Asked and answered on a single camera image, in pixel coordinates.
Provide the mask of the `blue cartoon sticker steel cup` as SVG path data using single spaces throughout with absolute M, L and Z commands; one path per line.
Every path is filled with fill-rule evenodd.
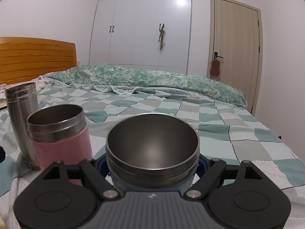
M 185 193 L 192 185 L 199 156 L 197 131 L 171 115 L 134 115 L 116 123 L 107 135 L 110 177 L 114 187 L 123 193 Z

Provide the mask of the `pink steel cup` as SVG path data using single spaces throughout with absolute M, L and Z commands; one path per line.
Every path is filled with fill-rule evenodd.
M 54 161 L 77 165 L 92 158 L 84 109 L 60 104 L 40 109 L 27 118 L 28 134 L 41 170 Z

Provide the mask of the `tall stainless steel flask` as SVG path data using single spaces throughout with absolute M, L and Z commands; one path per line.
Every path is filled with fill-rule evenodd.
M 38 111 L 38 98 L 36 83 L 20 84 L 5 90 L 6 103 L 12 128 L 22 158 L 29 169 L 40 169 L 31 146 L 30 136 L 27 129 L 27 118 Z

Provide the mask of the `orange wooden headboard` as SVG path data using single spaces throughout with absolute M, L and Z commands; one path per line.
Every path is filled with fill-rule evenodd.
M 74 43 L 30 37 L 1 37 L 1 84 L 30 81 L 77 65 Z

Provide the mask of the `green floral duvet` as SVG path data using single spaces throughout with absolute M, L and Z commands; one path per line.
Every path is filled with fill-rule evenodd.
M 58 85 L 86 90 L 113 90 L 118 94 L 159 90 L 178 97 L 211 97 L 242 108 L 248 104 L 242 91 L 227 84 L 201 76 L 147 69 L 132 69 L 118 65 L 81 65 L 64 71 L 50 72 L 43 79 Z

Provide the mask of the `beige wooden door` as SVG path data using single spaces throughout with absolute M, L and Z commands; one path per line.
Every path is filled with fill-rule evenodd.
M 220 75 L 212 79 L 244 92 L 254 114 L 262 75 L 263 29 L 260 9 L 235 0 L 210 0 L 208 63 L 218 52 Z

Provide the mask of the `white wardrobe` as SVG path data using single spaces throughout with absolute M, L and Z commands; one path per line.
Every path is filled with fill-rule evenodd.
M 186 74 L 191 6 L 192 0 L 98 0 L 89 63 Z

